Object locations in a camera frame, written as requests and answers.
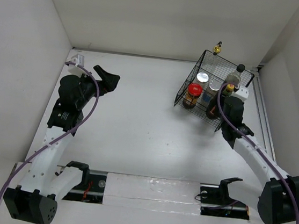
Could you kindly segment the red lid jar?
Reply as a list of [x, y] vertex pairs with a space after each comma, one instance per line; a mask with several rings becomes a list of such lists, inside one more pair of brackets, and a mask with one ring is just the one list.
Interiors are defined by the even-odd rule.
[[186, 90], [185, 98], [183, 99], [183, 106], [186, 109], [193, 109], [197, 100], [202, 94], [202, 87], [198, 83], [191, 83]]
[[209, 104], [205, 111], [207, 118], [209, 118], [210, 120], [214, 120], [219, 116], [218, 96], [219, 94], [217, 92], [215, 96], [209, 101]]

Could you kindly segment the green label sauce bottle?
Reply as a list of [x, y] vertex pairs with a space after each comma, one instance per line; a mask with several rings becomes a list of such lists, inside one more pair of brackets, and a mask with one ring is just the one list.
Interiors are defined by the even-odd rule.
[[228, 84], [222, 91], [222, 95], [229, 97], [234, 92], [235, 86], [233, 84]]

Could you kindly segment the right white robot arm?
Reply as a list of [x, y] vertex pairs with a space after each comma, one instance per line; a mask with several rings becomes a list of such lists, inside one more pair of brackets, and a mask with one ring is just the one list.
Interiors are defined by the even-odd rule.
[[222, 136], [248, 164], [260, 181], [261, 191], [244, 186], [239, 178], [217, 190], [217, 198], [228, 204], [239, 200], [257, 210], [264, 224], [299, 224], [299, 177], [281, 169], [258, 144], [254, 133], [243, 123], [244, 102], [235, 96], [219, 97]]

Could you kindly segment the clear glass oil bottle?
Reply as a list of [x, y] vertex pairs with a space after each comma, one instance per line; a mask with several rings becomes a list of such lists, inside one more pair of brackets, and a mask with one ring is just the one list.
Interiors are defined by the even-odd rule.
[[222, 42], [221, 41], [219, 41], [214, 47], [213, 47], [213, 49], [212, 49], [212, 59], [211, 59], [211, 62], [210, 62], [210, 68], [209, 68], [209, 72], [211, 73], [211, 74], [213, 74], [214, 73], [214, 70], [215, 70], [215, 68], [216, 68], [216, 64], [217, 64], [217, 62], [218, 62], [218, 60], [219, 60], [219, 58], [218, 58], [218, 55], [219, 55], [219, 53], [221, 52], [221, 50], [222, 50]]

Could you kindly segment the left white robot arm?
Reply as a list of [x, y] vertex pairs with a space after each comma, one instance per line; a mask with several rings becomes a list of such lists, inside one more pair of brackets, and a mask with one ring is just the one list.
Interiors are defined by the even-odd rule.
[[83, 198], [86, 198], [96, 182], [91, 178], [88, 164], [71, 161], [59, 174], [56, 173], [57, 164], [78, 128], [92, 114], [83, 115], [85, 105], [91, 98], [98, 99], [114, 91], [120, 76], [97, 65], [93, 68], [100, 79], [96, 80], [81, 64], [68, 61], [66, 65], [82, 73], [60, 79], [59, 97], [47, 121], [41, 147], [10, 175], [1, 189], [0, 201], [5, 202], [13, 219], [50, 224], [58, 201], [75, 188], [83, 190]]

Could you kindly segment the silver lid shaker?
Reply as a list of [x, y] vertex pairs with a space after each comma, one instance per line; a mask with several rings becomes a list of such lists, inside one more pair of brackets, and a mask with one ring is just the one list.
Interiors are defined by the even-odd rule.
[[203, 89], [207, 85], [207, 82], [209, 80], [209, 76], [205, 73], [197, 73], [193, 83], [199, 84]]
[[213, 98], [215, 94], [219, 91], [220, 87], [220, 82], [216, 80], [210, 80], [202, 95], [203, 102], [208, 104], [211, 98]]

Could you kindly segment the red lid jar front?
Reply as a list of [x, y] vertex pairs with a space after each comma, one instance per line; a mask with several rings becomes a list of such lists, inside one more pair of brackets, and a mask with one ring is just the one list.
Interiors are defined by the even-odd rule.
[[217, 92], [215, 96], [209, 101], [209, 104], [205, 111], [207, 118], [209, 118], [210, 120], [214, 120], [219, 116], [218, 96], [219, 94]]

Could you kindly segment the dark soy sauce bottle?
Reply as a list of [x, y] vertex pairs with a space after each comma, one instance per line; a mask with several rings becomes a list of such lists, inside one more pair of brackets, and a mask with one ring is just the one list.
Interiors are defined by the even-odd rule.
[[236, 88], [239, 88], [241, 81], [241, 74], [245, 70], [244, 64], [239, 64], [234, 72], [231, 72], [227, 75], [225, 82], [232, 83]]

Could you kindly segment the red lid jar back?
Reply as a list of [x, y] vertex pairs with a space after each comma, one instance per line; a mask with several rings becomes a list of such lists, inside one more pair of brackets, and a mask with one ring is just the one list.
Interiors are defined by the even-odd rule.
[[197, 100], [202, 94], [202, 87], [198, 83], [191, 83], [186, 90], [185, 98], [183, 99], [183, 106], [186, 109], [193, 109]]

